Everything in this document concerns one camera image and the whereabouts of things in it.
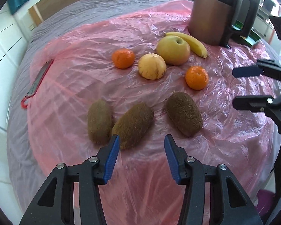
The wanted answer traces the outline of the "yellow banana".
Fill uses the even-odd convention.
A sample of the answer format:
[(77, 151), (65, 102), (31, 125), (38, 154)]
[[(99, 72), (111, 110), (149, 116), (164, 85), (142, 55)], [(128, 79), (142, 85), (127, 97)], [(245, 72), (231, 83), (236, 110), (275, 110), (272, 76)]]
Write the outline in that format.
[(190, 49), (199, 57), (202, 57), (204, 59), (206, 59), (208, 57), (208, 51), (205, 48), (205, 46), (203, 45), (203, 43), (201, 43), (198, 39), (194, 38), (191, 35), (185, 34), (185, 33), (180, 33), (180, 32), (176, 32), (176, 31), (172, 31), (172, 32), (167, 32), (165, 33), (166, 36), (177, 36), (182, 38), (184, 41), (186, 41), (189, 46)]

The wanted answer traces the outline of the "small mandarin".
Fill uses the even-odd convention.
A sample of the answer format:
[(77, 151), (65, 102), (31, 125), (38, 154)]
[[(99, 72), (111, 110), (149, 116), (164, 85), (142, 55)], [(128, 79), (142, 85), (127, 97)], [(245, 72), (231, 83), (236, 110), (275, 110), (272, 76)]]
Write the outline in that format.
[(111, 58), (116, 68), (127, 69), (133, 65), (135, 54), (130, 49), (122, 48), (116, 50)]

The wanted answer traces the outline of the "large yellow-green apple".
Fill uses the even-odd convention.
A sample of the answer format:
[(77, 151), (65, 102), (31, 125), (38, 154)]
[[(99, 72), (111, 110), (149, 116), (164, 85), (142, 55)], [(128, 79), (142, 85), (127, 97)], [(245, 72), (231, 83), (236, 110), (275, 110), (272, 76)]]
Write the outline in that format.
[(165, 36), (156, 47), (156, 53), (160, 55), (166, 64), (180, 66), (190, 57), (190, 46), (178, 36)]

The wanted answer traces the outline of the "yellow striped pepino melon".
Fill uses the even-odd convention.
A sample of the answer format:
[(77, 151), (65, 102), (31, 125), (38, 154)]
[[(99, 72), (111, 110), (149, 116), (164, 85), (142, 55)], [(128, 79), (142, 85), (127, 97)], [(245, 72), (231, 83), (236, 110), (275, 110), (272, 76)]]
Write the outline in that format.
[(145, 79), (158, 80), (166, 73), (166, 63), (160, 55), (148, 53), (138, 61), (138, 72)]

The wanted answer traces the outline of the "green tray box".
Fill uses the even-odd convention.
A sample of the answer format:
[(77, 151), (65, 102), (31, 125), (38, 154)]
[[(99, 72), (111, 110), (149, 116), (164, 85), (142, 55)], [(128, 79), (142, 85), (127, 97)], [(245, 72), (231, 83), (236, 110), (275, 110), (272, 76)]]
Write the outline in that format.
[(247, 38), (245, 38), (243, 36), (239, 36), (237, 34), (232, 35), (231, 38), (236, 43), (248, 46), (250, 48), (255, 46), (261, 40), (261, 37), (256, 32), (254, 32), (254, 30), (251, 30), (251, 32)]

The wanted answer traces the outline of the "pink plastic sheet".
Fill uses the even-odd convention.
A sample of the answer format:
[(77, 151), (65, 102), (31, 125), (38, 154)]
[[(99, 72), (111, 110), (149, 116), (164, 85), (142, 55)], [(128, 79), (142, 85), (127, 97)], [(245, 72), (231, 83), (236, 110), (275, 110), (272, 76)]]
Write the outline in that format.
[[(269, 57), (265, 43), (252, 48), (231, 42), (229, 48), (208, 46), (208, 57), (195, 54), (181, 66), (169, 66), (159, 80), (147, 80), (134, 64), (114, 67), (111, 55), (129, 48), (137, 58), (154, 52), (169, 31), (185, 32), (191, 16), (176, 12), (137, 11), (109, 19), (97, 27), (86, 24), (51, 40), (30, 66), (35, 77), (43, 64), (53, 64), (27, 109), (30, 146), (44, 175), (58, 163), (76, 165), (98, 152), (87, 133), (87, 112), (104, 99), (118, 120), (144, 102), (154, 111), (150, 129), (140, 143), (119, 153), (111, 180), (100, 188), (108, 224), (176, 224), (184, 188), (173, 180), (164, 151), (164, 137), (204, 164), (226, 164), (250, 198), (255, 198), (273, 167), (281, 137), (261, 113), (237, 111), (237, 95), (277, 95), (280, 85), (265, 76), (234, 78), (234, 67)], [(186, 81), (192, 66), (204, 68), (209, 82), (202, 90)], [(165, 104), (175, 92), (192, 97), (203, 118), (202, 129), (186, 137), (169, 118)]]

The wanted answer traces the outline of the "steel black electric kettle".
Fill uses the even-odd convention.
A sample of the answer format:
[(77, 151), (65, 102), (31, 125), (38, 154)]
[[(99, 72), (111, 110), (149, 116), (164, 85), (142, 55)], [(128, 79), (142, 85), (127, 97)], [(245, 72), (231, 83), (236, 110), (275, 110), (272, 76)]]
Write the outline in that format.
[(234, 34), (247, 37), (253, 27), (260, 0), (248, 0), (249, 8), (241, 29), (233, 27), (243, 0), (194, 0), (188, 31), (208, 45), (228, 48)]

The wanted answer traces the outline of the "brown kiwi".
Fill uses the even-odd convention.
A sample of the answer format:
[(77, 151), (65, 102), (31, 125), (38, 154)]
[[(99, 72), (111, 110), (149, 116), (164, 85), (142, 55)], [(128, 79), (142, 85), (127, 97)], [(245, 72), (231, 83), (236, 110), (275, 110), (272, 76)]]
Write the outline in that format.
[(154, 119), (154, 111), (146, 103), (131, 107), (115, 123), (112, 134), (120, 138), (120, 149), (126, 150), (137, 146), (146, 134)]
[(111, 137), (113, 128), (112, 112), (108, 103), (102, 99), (95, 101), (87, 115), (89, 139), (97, 145), (105, 145)]

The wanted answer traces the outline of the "orange mandarin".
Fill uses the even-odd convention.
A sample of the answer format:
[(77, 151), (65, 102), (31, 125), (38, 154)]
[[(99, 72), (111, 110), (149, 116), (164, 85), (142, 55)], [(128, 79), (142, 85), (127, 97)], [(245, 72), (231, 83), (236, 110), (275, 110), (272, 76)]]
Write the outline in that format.
[(185, 81), (191, 89), (202, 90), (209, 82), (209, 75), (203, 67), (192, 66), (186, 72)]

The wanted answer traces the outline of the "grey purple bedspread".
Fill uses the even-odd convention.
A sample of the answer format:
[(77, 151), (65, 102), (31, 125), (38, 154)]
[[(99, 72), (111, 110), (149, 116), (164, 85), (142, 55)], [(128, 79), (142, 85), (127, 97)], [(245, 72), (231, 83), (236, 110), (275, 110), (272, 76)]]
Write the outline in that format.
[(179, 8), (190, 14), (192, 3), (187, 0), (80, 0), (58, 11), (37, 27), (13, 84), (7, 124), (9, 177), (22, 211), (27, 209), (45, 180), (30, 148), (27, 113), (20, 104), (30, 88), (29, 69), (35, 54), (50, 40), (84, 24), (94, 23), (100, 27), (107, 20), (124, 14), (137, 11), (176, 12)]

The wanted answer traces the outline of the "large front kiwi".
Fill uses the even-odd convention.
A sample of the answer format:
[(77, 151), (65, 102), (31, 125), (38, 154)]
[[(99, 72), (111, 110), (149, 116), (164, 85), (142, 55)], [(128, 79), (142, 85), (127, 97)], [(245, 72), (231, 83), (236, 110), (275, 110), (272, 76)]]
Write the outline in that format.
[(175, 92), (166, 101), (166, 112), (175, 127), (186, 137), (193, 137), (203, 127), (203, 118), (192, 97)]

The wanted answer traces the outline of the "white wardrobe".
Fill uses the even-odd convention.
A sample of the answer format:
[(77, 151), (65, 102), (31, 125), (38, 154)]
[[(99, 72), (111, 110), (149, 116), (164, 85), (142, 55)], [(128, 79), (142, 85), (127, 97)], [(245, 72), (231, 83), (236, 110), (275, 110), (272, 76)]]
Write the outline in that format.
[(7, 4), (0, 10), (0, 131), (5, 132), (11, 93), (28, 42)]

